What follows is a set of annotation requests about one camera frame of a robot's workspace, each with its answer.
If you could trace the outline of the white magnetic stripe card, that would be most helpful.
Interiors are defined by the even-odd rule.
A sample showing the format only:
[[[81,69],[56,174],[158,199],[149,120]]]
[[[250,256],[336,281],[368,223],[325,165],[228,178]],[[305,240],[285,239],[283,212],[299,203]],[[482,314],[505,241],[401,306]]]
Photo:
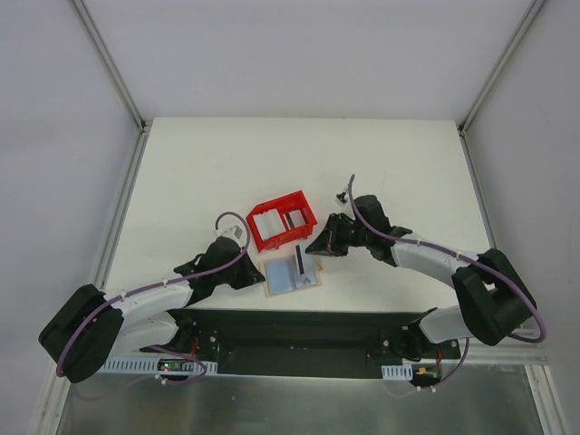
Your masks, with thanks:
[[[310,272],[312,266],[308,255],[305,253],[305,246],[298,244],[295,246],[295,263],[297,273],[300,276],[306,275]]]

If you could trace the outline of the beige leather card holder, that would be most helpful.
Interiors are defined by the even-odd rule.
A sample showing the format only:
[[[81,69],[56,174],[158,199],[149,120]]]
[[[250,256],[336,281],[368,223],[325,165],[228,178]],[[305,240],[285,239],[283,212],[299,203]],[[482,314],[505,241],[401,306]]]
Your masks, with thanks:
[[[303,274],[299,273],[295,256],[265,261],[260,264],[260,271],[266,279],[263,284],[266,297],[290,295],[323,284],[322,265],[312,255],[305,256]]]

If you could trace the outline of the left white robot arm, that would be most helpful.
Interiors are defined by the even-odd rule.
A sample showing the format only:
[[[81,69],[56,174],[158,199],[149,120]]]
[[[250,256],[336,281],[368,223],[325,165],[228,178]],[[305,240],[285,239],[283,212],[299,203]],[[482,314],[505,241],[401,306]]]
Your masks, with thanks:
[[[112,356],[151,346],[185,351],[192,332],[171,311],[209,298],[220,285],[241,290],[265,277],[238,242],[218,237],[208,249],[175,266],[144,290],[79,287],[40,332],[38,341],[71,383],[93,376]]]

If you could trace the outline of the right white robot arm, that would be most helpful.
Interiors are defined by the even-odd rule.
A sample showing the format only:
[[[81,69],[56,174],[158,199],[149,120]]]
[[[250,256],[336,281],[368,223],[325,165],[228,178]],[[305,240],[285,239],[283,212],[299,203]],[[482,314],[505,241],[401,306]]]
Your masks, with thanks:
[[[422,313],[391,338],[391,351],[402,359],[417,362],[455,339],[475,338],[494,346],[537,316],[536,301],[501,251],[462,255],[421,239],[406,227],[392,225],[374,195],[358,197],[353,205],[352,217],[329,216],[306,253],[341,257],[352,247],[364,247],[377,261],[449,286],[458,300],[455,306]]]

